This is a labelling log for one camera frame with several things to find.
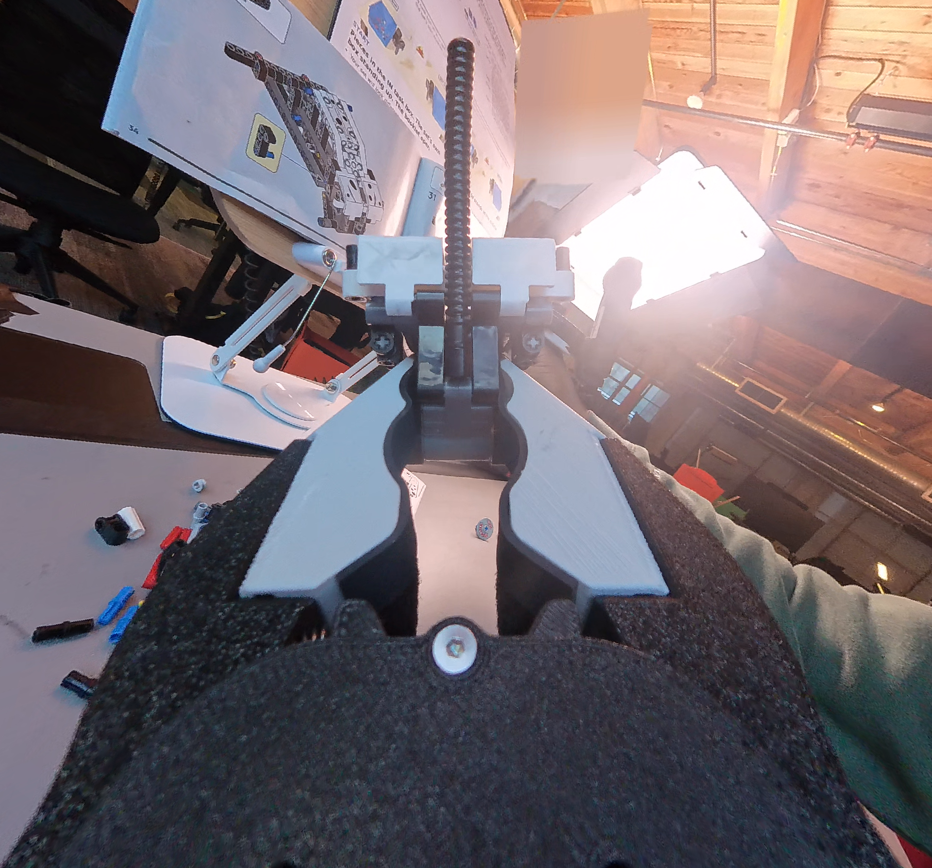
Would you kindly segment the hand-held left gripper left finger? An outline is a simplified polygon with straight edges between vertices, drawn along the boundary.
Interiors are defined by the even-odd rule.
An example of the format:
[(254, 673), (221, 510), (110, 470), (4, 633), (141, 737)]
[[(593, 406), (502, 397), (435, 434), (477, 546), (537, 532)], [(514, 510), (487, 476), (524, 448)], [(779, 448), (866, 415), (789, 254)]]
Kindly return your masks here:
[(385, 442), (404, 410), (404, 360), (310, 437), (309, 448), (239, 588), (242, 598), (343, 600), (339, 575), (394, 532), (408, 499)]

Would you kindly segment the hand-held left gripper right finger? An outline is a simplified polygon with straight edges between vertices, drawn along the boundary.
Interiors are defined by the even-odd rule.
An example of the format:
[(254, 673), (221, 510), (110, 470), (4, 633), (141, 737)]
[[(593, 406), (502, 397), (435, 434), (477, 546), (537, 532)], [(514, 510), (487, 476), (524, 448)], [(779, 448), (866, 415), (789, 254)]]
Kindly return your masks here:
[(498, 613), (536, 615), (567, 599), (586, 615), (597, 597), (667, 596), (603, 434), (511, 362), (500, 372), (516, 460), (500, 500)]

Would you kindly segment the toy brick model car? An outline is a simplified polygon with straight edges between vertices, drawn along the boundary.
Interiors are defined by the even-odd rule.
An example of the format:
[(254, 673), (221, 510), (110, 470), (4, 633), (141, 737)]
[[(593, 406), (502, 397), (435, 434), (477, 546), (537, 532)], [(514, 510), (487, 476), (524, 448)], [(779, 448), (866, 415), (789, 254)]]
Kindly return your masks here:
[(404, 369), (411, 461), (512, 469), (519, 442), (506, 424), (502, 358), (519, 367), (536, 359), (574, 278), (553, 240), (472, 236), (474, 59), (471, 40), (450, 41), (443, 237), (360, 236), (343, 284), (346, 297), (367, 301), (378, 356)]

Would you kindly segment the instruction booklet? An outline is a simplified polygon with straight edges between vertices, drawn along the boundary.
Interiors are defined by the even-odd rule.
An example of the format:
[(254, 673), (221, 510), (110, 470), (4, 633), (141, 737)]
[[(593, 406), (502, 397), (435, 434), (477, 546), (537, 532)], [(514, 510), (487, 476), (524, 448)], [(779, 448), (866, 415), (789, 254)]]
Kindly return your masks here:
[(430, 234), (444, 170), (286, 0), (139, 0), (103, 128), (312, 242)]

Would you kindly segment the printed task sheet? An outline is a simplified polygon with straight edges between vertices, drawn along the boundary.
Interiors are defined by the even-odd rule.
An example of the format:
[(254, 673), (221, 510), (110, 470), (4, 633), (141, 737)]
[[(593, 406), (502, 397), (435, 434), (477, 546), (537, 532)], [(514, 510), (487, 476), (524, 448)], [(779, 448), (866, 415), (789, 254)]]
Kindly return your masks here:
[(516, 48), (499, 0), (340, 0), (330, 40), (421, 140), (444, 158), (449, 42), (474, 47), (472, 233), (502, 237), (515, 167)]

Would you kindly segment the book stand with white base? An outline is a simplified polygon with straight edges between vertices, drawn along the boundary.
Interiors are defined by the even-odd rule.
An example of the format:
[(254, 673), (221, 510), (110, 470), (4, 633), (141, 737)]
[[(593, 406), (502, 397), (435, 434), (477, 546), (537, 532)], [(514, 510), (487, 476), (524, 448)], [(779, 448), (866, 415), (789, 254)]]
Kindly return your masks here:
[(219, 347), (181, 336), (161, 344), (160, 407), (170, 419), (200, 434), (276, 451), (307, 437), (350, 402), (348, 391), (378, 366), (370, 352), (324, 384), (275, 370), (280, 344), (261, 359), (239, 356), (311, 288), (347, 269), (346, 250), (298, 243), (292, 248), (292, 275)]

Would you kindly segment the red box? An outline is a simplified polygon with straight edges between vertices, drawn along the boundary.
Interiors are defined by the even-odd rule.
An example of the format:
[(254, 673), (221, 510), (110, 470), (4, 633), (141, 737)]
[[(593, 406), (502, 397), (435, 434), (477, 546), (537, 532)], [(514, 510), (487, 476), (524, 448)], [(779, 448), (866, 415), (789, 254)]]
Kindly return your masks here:
[(318, 384), (327, 384), (332, 378), (360, 362), (363, 357), (306, 329), (283, 356), (282, 371)]

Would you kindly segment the black office chair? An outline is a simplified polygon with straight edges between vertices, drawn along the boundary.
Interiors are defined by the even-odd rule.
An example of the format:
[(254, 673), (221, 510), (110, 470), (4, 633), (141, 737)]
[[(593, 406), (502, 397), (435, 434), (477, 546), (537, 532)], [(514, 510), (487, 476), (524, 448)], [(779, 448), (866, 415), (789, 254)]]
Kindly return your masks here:
[(66, 272), (125, 306), (120, 321), (131, 323), (138, 305), (78, 263), (62, 248), (63, 232), (87, 233), (116, 244), (156, 243), (154, 217), (133, 200), (120, 198), (1, 142), (2, 200), (33, 217), (26, 230), (1, 228), (1, 249), (17, 257), (17, 272), (34, 272), (42, 294), (58, 302), (55, 272)]

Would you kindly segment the black ceiling track light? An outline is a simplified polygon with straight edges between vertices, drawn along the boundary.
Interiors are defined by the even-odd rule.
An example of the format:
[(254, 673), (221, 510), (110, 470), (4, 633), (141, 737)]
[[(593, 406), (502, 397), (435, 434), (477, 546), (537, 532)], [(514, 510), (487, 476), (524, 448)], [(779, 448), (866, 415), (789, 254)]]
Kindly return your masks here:
[(849, 126), (878, 134), (891, 134), (914, 141), (931, 142), (931, 102), (869, 93), (879, 82), (886, 68), (879, 59), (880, 69), (874, 80), (858, 93), (846, 112)]

